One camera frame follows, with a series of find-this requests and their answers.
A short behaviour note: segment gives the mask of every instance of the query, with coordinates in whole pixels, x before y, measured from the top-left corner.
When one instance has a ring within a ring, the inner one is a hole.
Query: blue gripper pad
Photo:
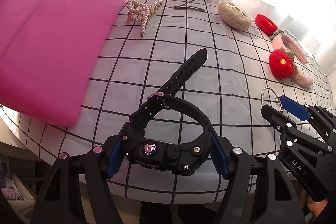
[[[226,179],[230,174],[227,168],[227,157],[214,133],[211,133],[210,156],[217,173]]]
[[[310,115],[308,114],[308,110],[298,104],[296,101],[293,101],[292,99],[282,95],[279,97],[282,108],[287,110],[289,113],[293,114],[295,117],[302,121],[309,121]]]
[[[120,140],[118,140],[109,157],[109,167],[106,171],[106,176],[108,179],[111,179],[115,174],[119,172],[124,157],[125,152],[122,149],[122,143]]]

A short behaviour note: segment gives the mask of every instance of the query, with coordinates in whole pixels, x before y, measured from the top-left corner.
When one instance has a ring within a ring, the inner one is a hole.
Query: pink container
[[[0,103],[50,124],[74,124],[124,2],[0,0]]]

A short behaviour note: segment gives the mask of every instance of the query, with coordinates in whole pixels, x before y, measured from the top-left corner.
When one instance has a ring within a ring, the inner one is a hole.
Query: metal ring
[[[270,87],[265,87],[265,88],[262,90],[262,92],[261,92],[261,106],[262,106],[262,107],[264,106],[264,93],[265,93],[266,90],[270,90],[270,91],[273,92],[273,94],[275,95],[275,99],[278,100],[278,103],[279,103],[279,105],[280,105],[280,110],[279,110],[279,111],[280,111],[280,113],[283,113],[284,110],[283,110],[283,108],[282,108],[282,104],[281,104],[280,98],[279,98],[279,96],[274,92],[274,90],[271,89]]]

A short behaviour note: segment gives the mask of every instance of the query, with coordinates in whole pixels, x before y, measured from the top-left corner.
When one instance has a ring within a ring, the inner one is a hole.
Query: red flower
[[[291,76],[295,71],[292,59],[281,49],[273,51],[268,58],[268,62],[271,72],[276,77],[284,79]]]
[[[271,36],[273,32],[275,32],[278,29],[278,27],[272,22],[271,19],[261,14],[258,14],[256,16],[255,23],[268,36]]]

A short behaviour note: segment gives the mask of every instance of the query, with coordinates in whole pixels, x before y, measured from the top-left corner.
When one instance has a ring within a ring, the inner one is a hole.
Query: table
[[[151,4],[157,0],[141,1]],[[143,38],[139,37],[138,23],[126,22],[127,8],[120,11],[88,81],[75,125],[49,125],[6,107],[0,111],[1,118],[31,151],[51,165],[60,152],[84,154],[104,143],[108,136],[118,134],[146,97],[201,48],[207,49],[208,59],[177,96],[199,107],[218,134],[249,154],[265,156],[280,148],[279,133],[260,114],[260,95],[266,86],[277,95],[285,94],[300,104],[317,103],[336,114],[330,85],[314,58],[307,56],[305,66],[296,60],[298,69],[314,79],[309,88],[301,88],[290,79],[277,79],[268,66],[272,43],[254,22],[247,32],[233,30],[223,24],[216,5],[206,0],[193,2],[206,13],[173,9],[186,1],[190,0],[164,0],[148,21]],[[272,94],[265,98],[268,104],[278,107]],[[319,137],[307,122],[291,114],[289,117],[303,132]],[[201,132],[194,120],[181,118],[180,113],[171,110],[155,116],[146,128],[146,137],[183,143]],[[255,183],[256,177],[251,177],[250,193],[255,191]],[[108,184],[116,195],[177,204],[221,201],[227,187],[210,158],[190,177],[130,165],[125,159]]]

